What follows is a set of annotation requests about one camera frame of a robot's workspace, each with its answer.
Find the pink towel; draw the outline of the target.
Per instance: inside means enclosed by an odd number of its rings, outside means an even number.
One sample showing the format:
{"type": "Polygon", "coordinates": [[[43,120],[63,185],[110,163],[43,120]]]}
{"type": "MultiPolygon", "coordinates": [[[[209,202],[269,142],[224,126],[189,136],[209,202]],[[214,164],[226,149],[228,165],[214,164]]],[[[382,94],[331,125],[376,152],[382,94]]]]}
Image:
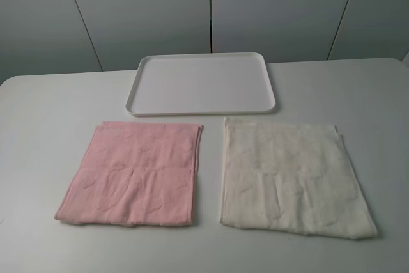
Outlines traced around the pink towel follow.
{"type": "Polygon", "coordinates": [[[67,224],[190,226],[203,126],[96,126],[55,220],[67,224]]]}

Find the white rectangular plastic tray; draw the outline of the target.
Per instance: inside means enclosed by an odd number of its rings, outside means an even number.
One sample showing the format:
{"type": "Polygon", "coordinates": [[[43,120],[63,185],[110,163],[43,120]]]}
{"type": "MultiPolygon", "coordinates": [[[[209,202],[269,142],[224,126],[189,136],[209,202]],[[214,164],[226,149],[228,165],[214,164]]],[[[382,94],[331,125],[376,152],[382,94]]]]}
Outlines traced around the white rectangular plastic tray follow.
{"type": "Polygon", "coordinates": [[[125,109],[133,116],[262,114],[276,100],[256,52],[147,56],[125,109]]]}

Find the cream white towel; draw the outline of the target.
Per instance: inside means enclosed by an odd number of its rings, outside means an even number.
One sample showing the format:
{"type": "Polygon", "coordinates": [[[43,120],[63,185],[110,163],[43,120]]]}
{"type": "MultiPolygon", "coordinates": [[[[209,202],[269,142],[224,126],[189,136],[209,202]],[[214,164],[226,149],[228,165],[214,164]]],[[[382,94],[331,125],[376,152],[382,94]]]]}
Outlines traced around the cream white towel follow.
{"type": "Polygon", "coordinates": [[[226,118],[220,223],[364,239],[378,230],[333,125],[226,118]]]}

